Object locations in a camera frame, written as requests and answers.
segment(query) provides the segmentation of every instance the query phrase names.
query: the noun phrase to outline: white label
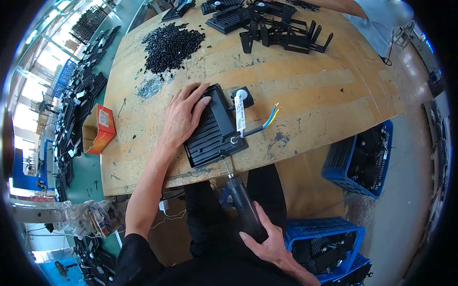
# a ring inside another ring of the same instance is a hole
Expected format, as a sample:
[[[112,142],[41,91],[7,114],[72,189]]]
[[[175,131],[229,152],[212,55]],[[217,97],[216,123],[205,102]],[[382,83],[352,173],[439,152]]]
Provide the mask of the white label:
[[[78,105],[81,103],[81,101],[79,101],[76,97],[73,98],[73,102]]]
[[[83,97],[85,94],[86,94],[86,91],[83,90],[82,92],[77,93],[77,94],[76,94],[76,97],[77,97],[77,98],[80,98],[80,97]]]
[[[383,142],[383,149],[385,149],[383,153],[383,159],[386,160],[388,157],[388,142]]]
[[[246,127],[245,123],[245,110],[243,109],[243,98],[242,95],[234,97],[235,103],[235,121],[237,123],[237,131],[243,130]]]
[[[108,113],[103,110],[99,110],[98,112],[98,122],[108,128]]]

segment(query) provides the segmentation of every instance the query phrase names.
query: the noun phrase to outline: orange box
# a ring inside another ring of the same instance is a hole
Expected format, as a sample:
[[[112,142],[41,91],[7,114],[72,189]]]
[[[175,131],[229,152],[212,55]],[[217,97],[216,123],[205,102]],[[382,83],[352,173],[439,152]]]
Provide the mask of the orange box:
[[[97,103],[86,117],[82,131],[84,153],[100,154],[116,135],[113,111]]]

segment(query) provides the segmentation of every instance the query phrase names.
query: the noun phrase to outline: left hand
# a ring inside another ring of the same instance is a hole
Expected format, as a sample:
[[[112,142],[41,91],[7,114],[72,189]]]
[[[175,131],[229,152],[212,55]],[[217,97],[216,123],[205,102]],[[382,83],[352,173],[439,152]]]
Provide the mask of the left hand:
[[[174,150],[194,132],[211,97],[201,98],[210,83],[194,82],[179,90],[165,112],[161,143]]]

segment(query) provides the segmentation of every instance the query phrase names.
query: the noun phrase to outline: light blue shirt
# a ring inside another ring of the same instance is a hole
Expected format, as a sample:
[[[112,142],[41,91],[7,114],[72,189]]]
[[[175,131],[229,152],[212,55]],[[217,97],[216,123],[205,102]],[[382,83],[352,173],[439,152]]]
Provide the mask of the light blue shirt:
[[[386,0],[353,0],[367,15],[367,19],[347,15],[347,19],[366,38],[374,50],[382,57],[388,53],[395,26],[392,11],[387,9]]]

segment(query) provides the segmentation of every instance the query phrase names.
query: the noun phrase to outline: pile of black screws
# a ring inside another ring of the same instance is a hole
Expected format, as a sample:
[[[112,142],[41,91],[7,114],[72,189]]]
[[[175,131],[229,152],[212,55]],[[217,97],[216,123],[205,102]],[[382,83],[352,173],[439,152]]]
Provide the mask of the pile of black screws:
[[[162,73],[166,70],[184,68],[184,59],[190,59],[204,40],[205,34],[196,30],[186,30],[187,24],[175,26],[175,22],[151,31],[143,38],[145,51],[148,53],[145,71]]]
[[[311,12],[319,12],[320,7],[301,0],[286,0],[286,3]]]

